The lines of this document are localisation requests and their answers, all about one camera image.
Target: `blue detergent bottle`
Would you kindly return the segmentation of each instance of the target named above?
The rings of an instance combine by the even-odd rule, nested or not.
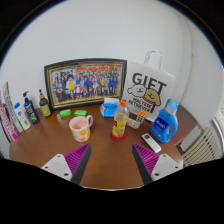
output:
[[[171,99],[166,108],[160,110],[159,115],[153,122],[150,131],[162,143],[166,143],[176,133],[178,127],[178,120],[176,111],[179,103]]]

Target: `pink mug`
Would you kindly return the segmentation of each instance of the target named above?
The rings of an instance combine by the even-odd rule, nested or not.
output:
[[[69,122],[72,135],[78,142],[85,142],[90,137],[90,127],[93,124],[93,117],[88,115],[87,117],[74,117]]]

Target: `remote control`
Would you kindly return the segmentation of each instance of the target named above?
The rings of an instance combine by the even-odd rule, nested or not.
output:
[[[161,150],[161,147],[148,133],[142,135],[142,138],[147,142],[154,152],[158,153]]]

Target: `group photo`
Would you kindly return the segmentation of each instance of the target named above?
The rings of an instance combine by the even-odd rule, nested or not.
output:
[[[51,70],[51,92],[55,105],[121,97],[123,64],[82,64]]]

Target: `label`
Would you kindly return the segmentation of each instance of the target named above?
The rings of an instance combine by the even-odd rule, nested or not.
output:
[[[29,126],[29,123],[27,122],[27,120],[24,118],[23,113],[21,111],[18,112],[18,118],[21,121],[22,125],[24,127]]]
[[[120,122],[114,119],[112,135],[115,138],[122,138],[124,135],[125,125],[126,125],[126,122]]]
[[[166,129],[166,127],[168,126],[168,123],[166,121],[164,121],[162,118],[158,117],[155,120],[155,126],[157,131],[164,131]]]
[[[50,109],[47,104],[44,106],[41,106],[40,109],[45,117],[47,117],[51,114]]]
[[[31,104],[25,106],[26,112],[29,114],[30,120],[31,122],[35,122],[37,120],[37,117],[35,115],[35,113],[33,112],[33,109],[31,107]]]
[[[167,126],[168,126],[168,123],[160,117],[158,117],[154,121],[152,130],[160,140],[163,138],[162,133],[165,131]]]

